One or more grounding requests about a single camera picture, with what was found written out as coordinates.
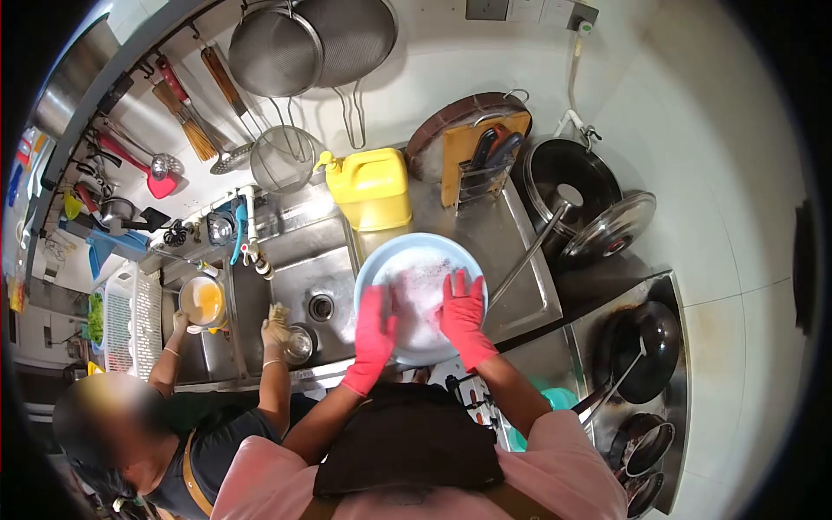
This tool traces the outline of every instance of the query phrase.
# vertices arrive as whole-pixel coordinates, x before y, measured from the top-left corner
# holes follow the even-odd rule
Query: white plastic basket
[[[130,262],[104,285],[104,369],[145,381],[161,355],[161,286]]]

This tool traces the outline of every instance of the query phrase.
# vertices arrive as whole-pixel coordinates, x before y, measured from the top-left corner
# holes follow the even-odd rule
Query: wok
[[[581,414],[601,400],[639,355],[640,336],[646,356],[636,362],[617,392],[628,403],[644,404],[664,390],[679,359],[679,324],[666,305],[648,301],[616,312],[605,323],[592,363],[596,390],[572,410]]]

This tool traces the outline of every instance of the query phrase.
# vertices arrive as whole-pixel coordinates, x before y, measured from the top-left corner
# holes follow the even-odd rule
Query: light switch
[[[546,0],[540,23],[565,29],[569,25],[569,17],[574,7],[575,3],[569,0]]]
[[[509,22],[540,22],[540,13],[543,10],[543,0],[511,0],[508,3]]]

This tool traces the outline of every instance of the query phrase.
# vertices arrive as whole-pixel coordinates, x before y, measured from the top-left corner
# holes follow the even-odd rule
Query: brown apron strap
[[[483,496],[514,520],[562,520],[534,498],[505,482],[482,491]],[[341,497],[312,497],[300,520],[332,520]]]
[[[191,430],[191,434],[188,435],[188,442],[185,445],[185,456],[182,457],[182,477],[185,479],[185,487],[188,488],[188,493],[194,499],[196,505],[200,507],[203,513],[210,516],[214,510],[214,506],[210,505],[206,496],[202,494],[202,490],[197,485],[194,472],[191,469],[191,440],[194,438],[195,431],[195,429]]]

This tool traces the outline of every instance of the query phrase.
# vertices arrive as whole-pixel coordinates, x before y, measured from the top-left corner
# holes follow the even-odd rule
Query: electrical outlet
[[[540,22],[543,0],[511,0],[506,20],[509,22]]]
[[[506,19],[509,0],[467,0],[465,3],[466,20]]]
[[[569,25],[569,17],[574,7],[575,3],[569,0],[546,0],[543,4],[540,23],[565,29]]]

